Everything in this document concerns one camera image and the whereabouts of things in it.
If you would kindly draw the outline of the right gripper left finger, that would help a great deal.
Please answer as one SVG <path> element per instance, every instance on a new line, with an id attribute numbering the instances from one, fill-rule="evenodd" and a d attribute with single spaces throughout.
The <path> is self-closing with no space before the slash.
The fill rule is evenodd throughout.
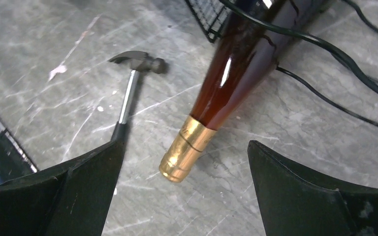
<path id="1" fill-rule="evenodd" d="M 99 236 L 124 159 L 122 141 L 0 185 L 0 236 Z"/>

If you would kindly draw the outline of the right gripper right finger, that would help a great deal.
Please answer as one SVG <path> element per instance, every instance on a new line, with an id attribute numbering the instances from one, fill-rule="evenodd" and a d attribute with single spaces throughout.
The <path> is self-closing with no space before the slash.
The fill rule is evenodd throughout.
<path id="1" fill-rule="evenodd" d="M 268 236 L 378 236 L 378 188 L 340 180 L 251 140 L 248 158 Z"/>

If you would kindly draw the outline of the red wine bottle gold cap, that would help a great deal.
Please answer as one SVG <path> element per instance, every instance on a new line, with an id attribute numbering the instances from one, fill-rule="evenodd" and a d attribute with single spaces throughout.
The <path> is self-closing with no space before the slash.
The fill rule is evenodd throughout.
<path id="1" fill-rule="evenodd" d="M 293 40 L 229 14 L 192 110 L 159 165 L 165 178 L 183 181 L 216 131 L 275 70 Z"/>

